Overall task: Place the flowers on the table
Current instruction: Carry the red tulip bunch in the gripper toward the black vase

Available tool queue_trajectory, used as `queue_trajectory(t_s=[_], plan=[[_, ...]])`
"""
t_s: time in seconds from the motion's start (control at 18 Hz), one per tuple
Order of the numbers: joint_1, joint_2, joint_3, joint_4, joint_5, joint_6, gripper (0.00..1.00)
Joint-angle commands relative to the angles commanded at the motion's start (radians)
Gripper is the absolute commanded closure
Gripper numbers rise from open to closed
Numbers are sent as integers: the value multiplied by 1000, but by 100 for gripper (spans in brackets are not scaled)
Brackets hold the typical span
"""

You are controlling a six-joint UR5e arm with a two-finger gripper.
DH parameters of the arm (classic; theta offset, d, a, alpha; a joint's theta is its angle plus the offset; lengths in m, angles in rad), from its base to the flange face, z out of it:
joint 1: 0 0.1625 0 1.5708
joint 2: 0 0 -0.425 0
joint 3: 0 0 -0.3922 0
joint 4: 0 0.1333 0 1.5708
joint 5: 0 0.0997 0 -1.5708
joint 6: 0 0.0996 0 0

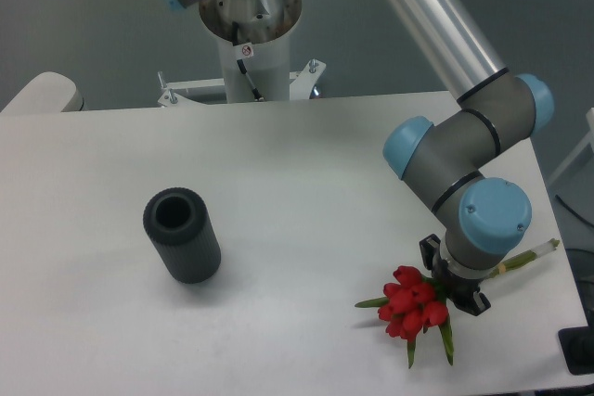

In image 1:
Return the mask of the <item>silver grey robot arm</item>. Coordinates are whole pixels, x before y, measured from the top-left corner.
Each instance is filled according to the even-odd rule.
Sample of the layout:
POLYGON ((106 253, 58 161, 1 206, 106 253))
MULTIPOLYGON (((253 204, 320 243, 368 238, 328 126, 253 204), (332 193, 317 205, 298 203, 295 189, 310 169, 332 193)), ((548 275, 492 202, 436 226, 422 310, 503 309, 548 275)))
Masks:
MULTIPOLYGON (((312 62, 296 78, 286 37, 301 0, 165 0, 173 9, 197 6, 220 42, 228 102, 309 96, 312 62)), ((548 87, 532 75, 512 75, 458 0, 389 0, 459 110, 434 124, 408 119, 387 138, 383 156, 394 173, 445 227, 443 238, 420 244, 425 267, 462 311, 485 312, 480 285, 523 238, 532 208, 517 185, 486 178, 481 168, 547 124, 554 110, 548 87)))

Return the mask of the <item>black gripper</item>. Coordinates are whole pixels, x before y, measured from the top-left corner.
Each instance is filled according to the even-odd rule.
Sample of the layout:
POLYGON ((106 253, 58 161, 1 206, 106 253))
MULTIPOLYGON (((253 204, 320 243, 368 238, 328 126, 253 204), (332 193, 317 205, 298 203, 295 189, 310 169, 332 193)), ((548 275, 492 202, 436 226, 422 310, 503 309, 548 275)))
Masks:
POLYGON ((482 272, 461 265, 452 257, 443 257, 439 251, 440 238, 430 234, 419 242, 420 256, 426 270, 446 290, 454 305, 464 313, 479 316, 491 308, 481 292, 482 272))

